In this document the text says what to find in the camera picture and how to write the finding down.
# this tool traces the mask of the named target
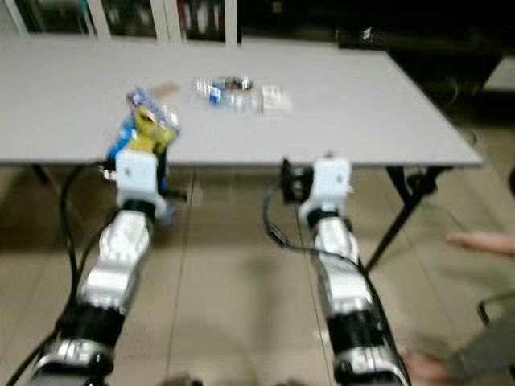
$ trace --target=person's hand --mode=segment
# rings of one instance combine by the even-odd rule
[[[515,235],[494,232],[454,232],[449,233],[446,240],[450,245],[465,249],[515,257]]]

